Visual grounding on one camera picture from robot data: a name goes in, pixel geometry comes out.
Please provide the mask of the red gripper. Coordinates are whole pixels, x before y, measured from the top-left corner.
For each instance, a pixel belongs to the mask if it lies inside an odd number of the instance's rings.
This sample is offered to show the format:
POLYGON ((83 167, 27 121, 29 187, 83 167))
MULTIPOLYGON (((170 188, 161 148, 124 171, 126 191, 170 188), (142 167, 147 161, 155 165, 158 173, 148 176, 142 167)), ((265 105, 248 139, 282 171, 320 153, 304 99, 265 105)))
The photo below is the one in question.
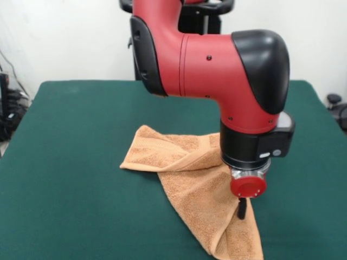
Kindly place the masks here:
POLYGON ((230 189, 233 195, 239 198, 237 207, 238 219, 244 219, 247 212, 247 199, 262 195, 267 188, 266 181, 260 177, 248 176, 241 178, 232 177, 230 189))

